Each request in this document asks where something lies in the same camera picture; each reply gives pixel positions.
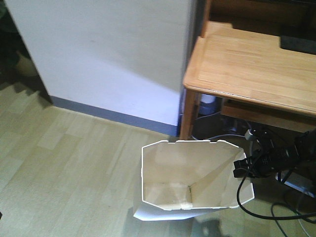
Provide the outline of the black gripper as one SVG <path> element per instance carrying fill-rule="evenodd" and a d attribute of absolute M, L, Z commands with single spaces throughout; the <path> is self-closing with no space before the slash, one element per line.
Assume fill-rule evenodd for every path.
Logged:
<path fill-rule="evenodd" d="M 300 142 L 287 147 L 258 149 L 253 155 L 234 161 L 235 178 L 265 178 L 295 168 L 300 162 Z"/>

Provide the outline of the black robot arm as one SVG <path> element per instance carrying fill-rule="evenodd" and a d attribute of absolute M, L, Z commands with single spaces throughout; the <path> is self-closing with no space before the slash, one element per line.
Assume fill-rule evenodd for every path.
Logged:
<path fill-rule="evenodd" d="M 245 136 L 247 140 L 255 139 L 260 148 L 251 156 L 234 161 L 235 178 L 265 178 L 316 159 L 315 131 L 296 137 L 292 144 L 284 147 L 276 147 L 271 134 L 264 130 L 248 130 Z"/>

